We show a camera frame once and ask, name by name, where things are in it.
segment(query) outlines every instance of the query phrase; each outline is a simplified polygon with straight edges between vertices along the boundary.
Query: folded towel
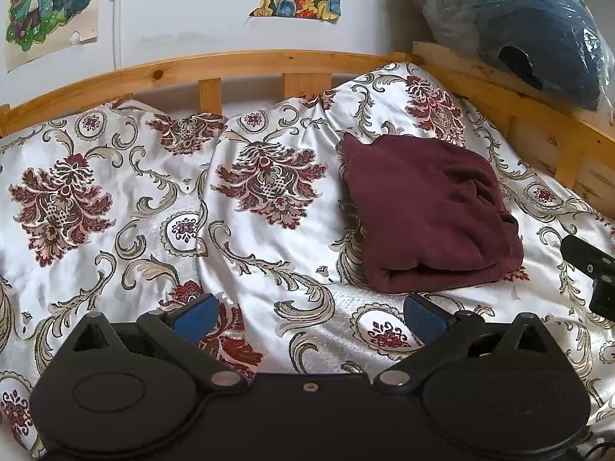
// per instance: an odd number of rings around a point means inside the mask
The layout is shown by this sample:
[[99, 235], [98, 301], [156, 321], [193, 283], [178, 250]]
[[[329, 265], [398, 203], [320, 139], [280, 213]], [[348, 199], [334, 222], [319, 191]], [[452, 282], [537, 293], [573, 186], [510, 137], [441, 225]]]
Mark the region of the folded towel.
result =
[[519, 225], [485, 158], [437, 139], [343, 141], [346, 183], [365, 229], [368, 285], [438, 291], [500, 280], [521, 266]]

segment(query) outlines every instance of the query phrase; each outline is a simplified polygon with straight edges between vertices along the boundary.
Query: white satin bedspread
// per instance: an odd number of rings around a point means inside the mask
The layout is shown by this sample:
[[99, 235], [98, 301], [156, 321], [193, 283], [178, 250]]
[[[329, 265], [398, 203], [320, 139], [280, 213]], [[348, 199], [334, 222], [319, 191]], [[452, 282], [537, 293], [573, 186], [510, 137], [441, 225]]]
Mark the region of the white satin bedspread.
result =
[[589, 443], [610, 438], [613, 323], [589, 312], [592, 283], [558, 247], [570, 233], [611, 252], [615, 228], [519, 161], [427, 73], [391, 64], [311, 102], [228, 121], [176, 120], [130, 102], [0, 140], [2, 459], [41, 455], [30, 392], [89, 310], [131, 322], [211, 292], [221, 309], [201, 347], [248, 377], [373, 376], [416, 350], [404, 296], [364, 286], [364, 231], [343, 183], [345, 132], [364, 143], [436, 136], [491, 161], [519, 221], [524, 265], [497, 283], [424, 295], [490, 322], [537, 313], [591, 395]]

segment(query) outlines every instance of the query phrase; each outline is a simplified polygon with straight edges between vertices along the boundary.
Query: blue plush toy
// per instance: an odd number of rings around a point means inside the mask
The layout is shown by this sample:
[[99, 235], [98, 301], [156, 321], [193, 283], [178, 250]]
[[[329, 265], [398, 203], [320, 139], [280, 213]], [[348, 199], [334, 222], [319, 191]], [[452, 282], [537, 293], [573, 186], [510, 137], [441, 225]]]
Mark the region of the blue plush toy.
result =
[[582, 0], [416, 1], [442, 45], [598, 109], [613, 55]]

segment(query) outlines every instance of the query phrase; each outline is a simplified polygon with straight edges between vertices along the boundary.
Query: blue gripper pad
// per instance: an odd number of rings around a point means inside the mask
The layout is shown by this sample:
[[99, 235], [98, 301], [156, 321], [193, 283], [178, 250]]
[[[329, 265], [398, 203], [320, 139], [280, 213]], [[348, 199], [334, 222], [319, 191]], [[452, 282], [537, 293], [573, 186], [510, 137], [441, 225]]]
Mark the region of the blue gripper pad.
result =
[[404, 322], [425, 345], [444, 334], [456, 320], [418, 294], [411, 294], [404, 301]]
[[218, 300], [213, 295], [206, 294], [169, 314], [171, 329], [193, 345], [198, 345], [207, 333], [216, 327]]

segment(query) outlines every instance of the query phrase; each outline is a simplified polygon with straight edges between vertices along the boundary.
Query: metal bolt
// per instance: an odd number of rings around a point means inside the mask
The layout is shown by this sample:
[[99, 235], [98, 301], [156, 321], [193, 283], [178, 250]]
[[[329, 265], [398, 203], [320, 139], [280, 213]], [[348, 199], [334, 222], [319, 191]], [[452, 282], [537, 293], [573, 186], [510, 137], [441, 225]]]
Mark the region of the metal bolt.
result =
[[211, 383], [216, 386], [235, 386], [241, 381], [241, 375], [233, 371], [219, 371], [211, 376]]
[[318, 391], [319, 388], [316, 383], [306, 383], [303, 385], [303, 391]]
[[402, 386], [410, 381], [410, 376], [404, 371], [384, 371], [380, 381], [388, 386]]

